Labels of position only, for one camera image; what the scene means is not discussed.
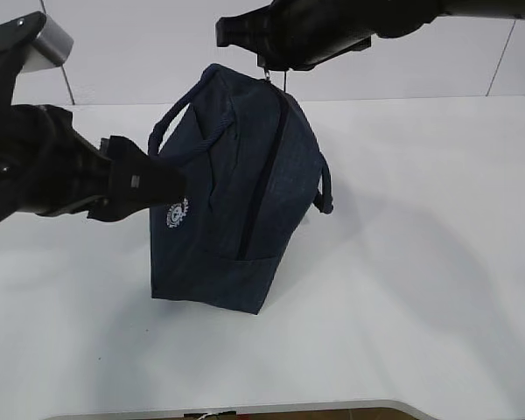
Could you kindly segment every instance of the white wall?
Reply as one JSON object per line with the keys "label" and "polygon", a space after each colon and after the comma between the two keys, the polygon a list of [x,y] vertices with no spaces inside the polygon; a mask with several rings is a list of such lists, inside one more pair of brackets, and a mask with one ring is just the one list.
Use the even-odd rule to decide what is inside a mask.
{"label": "white wall", "polygon": [[[215,46],[214,24],[269,1],[45,0],[44,5],[76,41],[66,64],[76,103],[120,104],[174,102],[211,62],[262,77],[254,54]],[[40,6],[39,0],[0,0],[0,23]],[[517,23],[513,33],[512,27],[506,20],[439,18],[406,38],[376,38],[370,50],[310,73],[291,73],[289,90],[302,101],[478,96],[491,86],[493,95],[525,94],[525,23]],[[282,75],[275,78],[280,83]],[[21,76],[16,100],[70,103],[60,70]]]}
{"label": "white wall", "polygon": [[517,22],[500,70],[494,81],[493,95],[525,95],[525,22]]}

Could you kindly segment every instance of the zipper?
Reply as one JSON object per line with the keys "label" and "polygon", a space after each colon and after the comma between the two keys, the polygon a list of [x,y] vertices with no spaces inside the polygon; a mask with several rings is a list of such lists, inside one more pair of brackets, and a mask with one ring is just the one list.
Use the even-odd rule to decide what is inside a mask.
{"label": "zipper", "polygon": [[261,176],[256,183],[255,191],[253,192],[251,202],[248,206],[247,219],[245,220],[245,225],[243,226],[243,234],[241,235],[239,253],[237,256],[238,260],[240,261],[244,261],[247,257],[247,251],[249,250],[251,238],[253,237],[256,220],[261,209],[261,204],[263,203],[266,188],[270,182],[270,175],[272,173],[272,169],[274,168],[274,163],[277,160],[280,144],[282,143],[282,137],[284,136],[286,119],[290,112],[290,107],[288,106],[288,102],[282,92],[270,82],[266,83],[269,83],[269,85],[272,87],[272,90],[280,102],[280,120],[278,122],[278,128],[276,129],[274,142],[270,146],[269,156],[266,163],[264,164],[264,167],[262,168]]}

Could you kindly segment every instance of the white logo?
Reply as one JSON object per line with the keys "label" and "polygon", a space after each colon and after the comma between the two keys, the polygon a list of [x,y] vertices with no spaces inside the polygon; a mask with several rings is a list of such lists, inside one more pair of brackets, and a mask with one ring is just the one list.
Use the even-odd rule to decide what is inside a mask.
{"label": "white logo", "polygon": [[182,203],[169,207],[169,212],[167,212],[167,226],[170,229],[178,227],[188,212],[189,200],[187,198],[185,198]]}

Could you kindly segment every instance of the bag handle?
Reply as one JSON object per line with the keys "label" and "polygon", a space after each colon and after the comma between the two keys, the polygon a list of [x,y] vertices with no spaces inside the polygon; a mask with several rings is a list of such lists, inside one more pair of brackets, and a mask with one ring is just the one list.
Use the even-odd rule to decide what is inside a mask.
{"label": "bag handle", "polygon": [[[189,90],[185,96],[173,105],[167,114],[154,126],[154,130],[150,134],[148,141],[148,156],[158,157],[161,143],[164,142],[164,134],[169,129],[170,124],[179,115],[179,113],[189,105],[194,98],[202,91],[203,88],[210,82],[218,71],[217,66],[210,66],[200,78],[200,81]],[[229,109],[221,118],[213,133],[203,142],[197,144],[192,150],[181,155],[171,157],[173,165],[183,165],[186,162],[196,158],[198,155],[208,151],[214,143],[222,136],[224,131],[235,122],[235,114],[232,109]]]}
{"label": "bag handle", "polygon": [[313,201],[313,205],[322,213],[322,214],[331,214],[334,210],[333,205],[333,182],[331,181],[331,170],[329,165],[325,160],[323,154],[323,169],[321,172],[321,178],[323,179],[323,192],[317,192],[317,196]]}

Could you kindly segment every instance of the floor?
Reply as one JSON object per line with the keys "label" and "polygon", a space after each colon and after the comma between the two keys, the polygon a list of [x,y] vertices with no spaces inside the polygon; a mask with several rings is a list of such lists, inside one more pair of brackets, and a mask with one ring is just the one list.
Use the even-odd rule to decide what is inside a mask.
{"label": "floor", "polygon": [[414,420],[414,417],[394,409],[339,409],[250,416],[218,416],[216,420]]}

